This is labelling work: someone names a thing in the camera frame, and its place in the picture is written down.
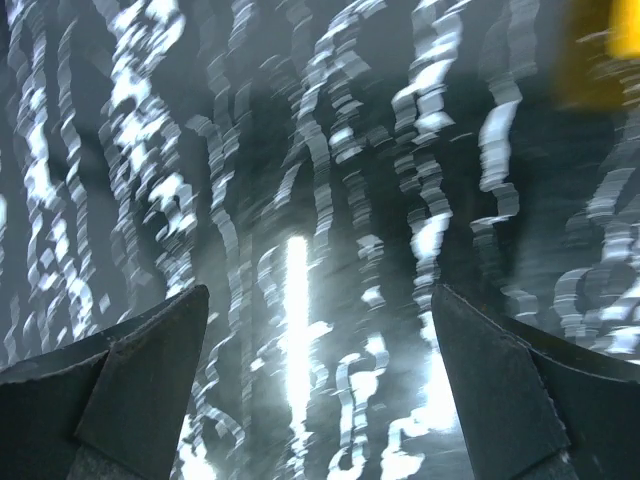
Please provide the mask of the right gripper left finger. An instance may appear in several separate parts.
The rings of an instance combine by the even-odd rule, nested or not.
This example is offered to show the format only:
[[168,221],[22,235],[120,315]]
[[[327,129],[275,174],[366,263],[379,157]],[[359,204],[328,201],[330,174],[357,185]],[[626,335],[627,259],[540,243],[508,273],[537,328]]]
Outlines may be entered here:
[[4,369],[2,478],[169,478],[208,313],[197,285]]

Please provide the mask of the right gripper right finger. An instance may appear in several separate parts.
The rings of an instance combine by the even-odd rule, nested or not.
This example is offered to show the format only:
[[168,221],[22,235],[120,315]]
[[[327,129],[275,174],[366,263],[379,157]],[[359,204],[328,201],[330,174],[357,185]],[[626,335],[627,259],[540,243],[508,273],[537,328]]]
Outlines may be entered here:
[[436,287],[433,320],[478,479],[636,479],[639,367]]

